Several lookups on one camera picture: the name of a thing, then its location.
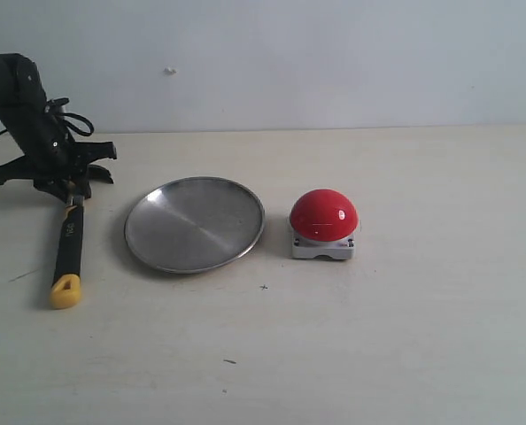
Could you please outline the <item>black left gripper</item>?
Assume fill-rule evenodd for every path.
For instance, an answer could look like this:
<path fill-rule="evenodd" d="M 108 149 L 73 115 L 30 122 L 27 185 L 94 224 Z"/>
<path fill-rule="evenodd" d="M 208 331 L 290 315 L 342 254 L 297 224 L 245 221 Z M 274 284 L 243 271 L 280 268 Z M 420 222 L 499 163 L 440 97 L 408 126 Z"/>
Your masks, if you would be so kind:
<path fill-rule="evenodd" d="M 0 166 L 0 185 L 10 180 L 35 181 L 35 189 L 61 202 L 70 197 L 91 198 L 89 181 L 114 184 L 111 172 L 94 165 L 100 159 L 116 159 L 113 142 L 67 143 L 16 158 Z"/>

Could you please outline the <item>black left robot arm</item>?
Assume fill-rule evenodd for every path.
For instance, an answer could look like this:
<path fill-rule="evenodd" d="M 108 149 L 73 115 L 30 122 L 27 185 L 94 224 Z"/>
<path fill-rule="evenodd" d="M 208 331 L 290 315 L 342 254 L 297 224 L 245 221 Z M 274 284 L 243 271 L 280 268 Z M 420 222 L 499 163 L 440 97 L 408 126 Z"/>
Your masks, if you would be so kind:
<path fill-rule="evenodd" d="M 112 142 L 77 142 L 73 133 L 89 136 L 76 128 L 64 112 L 66 97 L 49 100 L 38 68 L 18 53 L 0 54 L 0 122 L 23 152 L 23 156 L 0 166 L 0 184 L 10 180 L 75 182 L 87 178 L 100 159 L 116 159 Z"/>

